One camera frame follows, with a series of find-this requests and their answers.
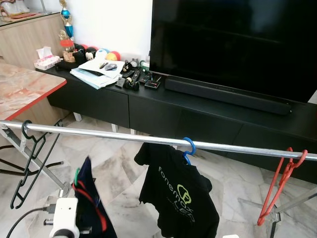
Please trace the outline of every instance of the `blue trophy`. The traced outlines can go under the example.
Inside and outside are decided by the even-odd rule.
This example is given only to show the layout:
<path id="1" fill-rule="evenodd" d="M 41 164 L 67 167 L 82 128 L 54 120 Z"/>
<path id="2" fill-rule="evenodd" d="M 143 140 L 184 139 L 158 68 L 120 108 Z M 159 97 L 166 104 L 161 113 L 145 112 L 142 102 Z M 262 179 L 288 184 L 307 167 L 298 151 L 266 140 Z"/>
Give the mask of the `blue trophy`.
<path id="1" fill-rule="evenodd" d="M 63 7 L 63 9 L 60 12 L 60 17 L 64 22 L 64 27 L 67 35 L 69 38 L 74 41 L 74 31 L 73 31 L 73 25 L 71 24 L 71 15 L 70 12 L 66 9 L 67 3 L 66 0 L 59 0 L 60 5 Z"/>

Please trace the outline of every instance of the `navy blue cloth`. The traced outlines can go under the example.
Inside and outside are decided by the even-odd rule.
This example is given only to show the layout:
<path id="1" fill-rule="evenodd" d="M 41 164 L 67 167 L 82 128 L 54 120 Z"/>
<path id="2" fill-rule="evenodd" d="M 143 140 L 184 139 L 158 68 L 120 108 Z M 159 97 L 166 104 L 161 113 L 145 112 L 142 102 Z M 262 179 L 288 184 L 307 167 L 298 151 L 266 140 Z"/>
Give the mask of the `navy blue cloth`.
<path id="1" fill-rule="evenodd" d="M 86 158 L 77 178 L 77 186 L 73 184 L 75 196 L 78 198 L 76 225 L 79 228 L 92 227 L 90 235 L 80 235 L 80 238 L 117 238 L 97 192 L 89 157 Z"/>

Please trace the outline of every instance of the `silver metal pole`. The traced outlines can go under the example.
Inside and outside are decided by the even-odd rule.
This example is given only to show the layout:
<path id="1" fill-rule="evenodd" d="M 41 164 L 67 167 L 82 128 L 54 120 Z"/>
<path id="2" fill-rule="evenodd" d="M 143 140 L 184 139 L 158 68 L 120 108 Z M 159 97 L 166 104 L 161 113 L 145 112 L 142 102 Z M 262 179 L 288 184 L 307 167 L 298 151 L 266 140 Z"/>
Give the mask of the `silver metal pole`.
<path id="1" fill-rule="evenodd" d="M 10 127 L 10 128 L 17 128 L 17 129 L 22 128 L 22 123 L 20 122 L 0 120 L 0 125 L 1 124 L 6 125 L 7 127 Z M 32 124 L 32 123 L 27 124 L 26 127 L 29 130 L 51 132 L 51 133 L 88 135 L 88 136 L 96 136 L 96 137 L 102 137 L 102 138 L 140 141 L 140 142 L 156 143 L 156 144 L 164 144 L 164 145 L 191 146 L 190 143 L 185 140 L 168 139 L 168 138 L 161 138 L 161 137 L 130 135 L 130 134 L 113 133 L 113 132 L 105 132 L 105 131 L 98 131 L 98 130 L 85 130 L 85 129 L 67 128 L 67 127 L 59 127 L 59 126 L 50 126 L 50 125 L 38 125 L 38 124 Z M 285 157 L 285 158 L 293 158 L 293 159 L 299 159 L 302 155 L 301 152 L 261 149 L 261 148 L 215 144 L 215 143 L 206 143 L 206 142 L 198 142 L 198 141 L 194 141 L 194 144 L 196 148 L 198 149 L 227 151 L 227 152 L 235 152 L 235 153 L 242 153 L 242 154 Z M 317 161 L 317 154 L 307 154 L 306 160 Z"/>

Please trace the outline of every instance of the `green logo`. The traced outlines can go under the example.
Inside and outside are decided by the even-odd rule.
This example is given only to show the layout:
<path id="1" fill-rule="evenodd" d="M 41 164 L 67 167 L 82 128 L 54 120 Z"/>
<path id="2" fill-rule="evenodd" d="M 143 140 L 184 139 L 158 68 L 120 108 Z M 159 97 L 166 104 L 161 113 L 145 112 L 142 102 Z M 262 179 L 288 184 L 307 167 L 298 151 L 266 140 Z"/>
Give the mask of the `green logo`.
<path id="1" fill-rule="evenodd" d="M 180 184 L 177 185 L 177 191 L 178 191 L 180 198 L 184 201 L 185 204 L 192 202 L 192 199 L 189 196 L 188 190 L 186 188 L 184 188 L 183 185 L 180 185 Z"/>

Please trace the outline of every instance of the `marble floor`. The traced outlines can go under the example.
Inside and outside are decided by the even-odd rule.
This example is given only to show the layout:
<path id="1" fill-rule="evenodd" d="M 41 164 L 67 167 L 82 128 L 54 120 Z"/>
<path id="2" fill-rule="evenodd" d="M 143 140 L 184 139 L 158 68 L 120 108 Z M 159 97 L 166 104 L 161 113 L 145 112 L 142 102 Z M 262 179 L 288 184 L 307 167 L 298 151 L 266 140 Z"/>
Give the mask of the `marble floor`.
<path id="1" fill-rule="evenodd" d="M 89 117 L 83 117 L 81 122 L 68 117 L 65 122 L 67 127 L 111 131 L 111 124 Z M 120 127 L 119 132 L 130 133 L 130 130 Z M 39 155 L 40 159 L 44 158 L 53 140 L 53 134 L 48 136 L 47 145 Z M 51 171 L 61 181 L 71 182 L 76 168 L 90 156 L 97 189 L 119 238 L 162 237 L 157 227 L 158 212 L 153 205 L 140 204 L 138 201 L 147 172 L 147 166 L 139 166 L 133 161 L 140 147 L 141 143 L 138 142 L 61 135 L 48 160 L 48 163 L 63 161 L 63 165 L 53 167 Z M 14 148 L 1 150 L 0 158 L 21 166 L 25 164 L 25 158 Z M 241 202 L 239 198 L 262 204 L 273 172 L 202 150 L 197 150 L 190 160 L 212 182 L 210 196 L 220 215 L 217 237 L 237 234 L 240 238 L 265 238 L 269 221 L 258 227 L 256 223 L 260 208 Z M 0 168 L 6 169 L 6 166 L 0 164 Z M 12 224 L 26 211 L 54 203 L 57 199 L 57 185 L 45 175 L 40 175 L 23 206 L 11 210 L 10 201 L 20 179 L 0 174 L 0 237 L 6 237 Z M 276 205 L 315 186 L 291 178 Z M 11 238 L 48 237 L 51 227 L 44 227 L 43 220 L 51 217 L 45 212 L 30 214 L 16 227 Z M 275 237 L 317 238 L 317 198 L 283 213 Z"/>

